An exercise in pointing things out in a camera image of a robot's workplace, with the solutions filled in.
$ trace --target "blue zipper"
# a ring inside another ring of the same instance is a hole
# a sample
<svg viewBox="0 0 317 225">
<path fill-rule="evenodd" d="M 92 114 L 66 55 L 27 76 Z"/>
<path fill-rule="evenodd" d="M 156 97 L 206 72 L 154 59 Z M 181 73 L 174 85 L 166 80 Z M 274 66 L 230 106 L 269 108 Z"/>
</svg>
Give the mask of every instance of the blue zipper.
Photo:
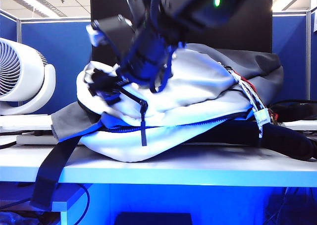
<svg viewBox="0 0 317 225">
<path fill-rule="evenodd" d="M 245 113 L 246 112 L 233 113 L 230 115 L 226 115 L 226 116 L 222 116 L 222 117 L 218 117 L 218 118 L 214 118 L 214 119 L 209 119 L 206 121 L 193 122 L 193 123 L 182 124 L 182 125 L 178 125 L 178 126 L 195 126 L 195 125 L 204 125 L 204 124 L 210 124 L 210 123 L 215 123 L 215 122 L 220 122 L 220 121 L 226 121 L 229 119 L 234 119 L 238 116 L 243 116 L 243 115 L 245 115 Z M 144 129 L 148 129 L 148 128 L 155 128 L 155 127 L 165 127 L 165 126 L 146 126 L 146 127 L 141 127 L 141 126 L 129 127 L 128 126 L 128 127 L 124 127 L 124 128 L 113 128 L 113 129 L 105 128 L 104 131 L 114 132 L 114 133 L 126 133 L 126 132 L 135 132 L 135 131 L 140 131 L 140 130 L 144 130 Z"/>
</svg>

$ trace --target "zipper pull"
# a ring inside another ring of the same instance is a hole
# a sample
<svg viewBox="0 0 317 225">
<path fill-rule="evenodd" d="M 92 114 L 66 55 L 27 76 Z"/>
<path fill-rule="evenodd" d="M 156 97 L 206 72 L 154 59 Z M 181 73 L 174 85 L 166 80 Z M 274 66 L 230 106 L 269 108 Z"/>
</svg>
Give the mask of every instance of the zipper pull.
<svg viewBox="0 0 317 225">
<path fill-rule="evenodd" d="M 148 110 L 148 102 L 140 99 L 139 104 L 141 105 L 140 113 L 141 113 L 141 140 L 142 146 L 147 146 L 147 137 L 145 134 L 145 113 Z"/>
</svg>

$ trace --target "gray fabric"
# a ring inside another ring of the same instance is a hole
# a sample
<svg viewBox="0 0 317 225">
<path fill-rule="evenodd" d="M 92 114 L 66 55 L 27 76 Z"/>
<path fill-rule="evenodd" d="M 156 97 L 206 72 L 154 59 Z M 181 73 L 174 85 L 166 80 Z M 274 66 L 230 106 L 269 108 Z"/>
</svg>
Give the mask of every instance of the gray fabric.
<svg viewBox="0 0 317 225">
<path fill-rule="evenodd" d="M 271 102 L 282 88 L 283 68 L 278 55 L 240 50 L 214 49 L 203 44 L 190 43 L 187 48 L 209 55 L 215 61 L 232 67 L 249 79 L 265 104 Z"/>
<path fill-rule="evenodd" d="M 52 132 L 59 141 L 78 132 L 84 132 L 92 125 L 97 124 L 100 119 L 99 115 L 87 112 L 77 102 L 73 102 L 53 113 L 51 117 L 53 122 Z"/>
</svg>

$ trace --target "label tag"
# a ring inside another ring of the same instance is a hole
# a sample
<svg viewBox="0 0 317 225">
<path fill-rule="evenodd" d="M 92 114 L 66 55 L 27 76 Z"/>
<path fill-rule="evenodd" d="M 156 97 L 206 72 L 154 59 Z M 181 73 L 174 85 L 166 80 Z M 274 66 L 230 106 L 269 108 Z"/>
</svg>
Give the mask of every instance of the label tag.
<svg viewBox="0 0 317 225">
<path fill-rule="evenodd" d="M 256 118 L 259 127 L 263 126 L 264 124 L 271 123 L 271 117 L 269 116 L 267 108 L 256 111 L 254 113 L 254 117 Z"/>
</svg>

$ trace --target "zipper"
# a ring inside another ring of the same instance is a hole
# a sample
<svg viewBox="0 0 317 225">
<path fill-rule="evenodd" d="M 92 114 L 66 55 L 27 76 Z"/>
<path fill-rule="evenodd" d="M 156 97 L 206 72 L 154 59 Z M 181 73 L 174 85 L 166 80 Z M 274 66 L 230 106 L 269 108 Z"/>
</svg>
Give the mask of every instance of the zipper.
<svg viewBox="0 0 317 225">
<path fill-rule="evenodd" d="M 147 127 L 146 127 L 146 123 L 145 123 L 145 113 L 148 110 L 148 106 L 149 106 L 148 102 L 146 102 L 143 99 L 140 99 L 139 97 L 136 97 L 135 95 L 133 95 L 130 92 L 128 92 L 127 90 L 125 90 L 123 87 L 120 88 L 120 92 L 125 94 L 126 96 L 128 96 L 129 98 L 131 98 L 132 100 L 134 100 L 135 102 L 137 102 L 141 106 L 141 108 L 140 108 L 141 126 L 138 128 L 141 131 L 142 146 L 146 146 L 147 145 L 147 137 L 146 137 L 145 129 Z"/>
<path fill-rule="evenodd" d="M 195 126 L 195 125 L 204 125 L 204 124 L 210 124 L 210 123 L 215 123 L 215 122 L 221 122 L 221 121 L 226 121 L 226 120 L 230 120 L 230 119 L 234 119 L 237 118 L 239 116 L 244 117 L 246 114 L 246 112 L 238 112 L 238 113 L 233 113 L 233 114 L 229 114 L 226 116 L 222 116 L 222 117 L 217 117 L 214 119 L 209 119 L 206 121 L 201 121 L 201 122 L 193 122 L 193 123 L 189 123 L 189 124 L 182 124 L 182 125 L 178 125 L 178 126 Z M 126 132 L 135 132 L 135 131 L 140 131 L 142 129 L 148 129 L 148 128 L 155 128 L 155 127 L 165 127 L 165 126 L 145 126 L 144 128 L 141 126 L 128 126 L 128 127 L 124 127 L 124 128 L 114 128 L 114 129 L 109 129 L 109 128 L 104 128 L 104 130 L 102 131 L 106 131 L 106 132 L 114 132 L 114 133 L 126 133 Z"/>
</svg>

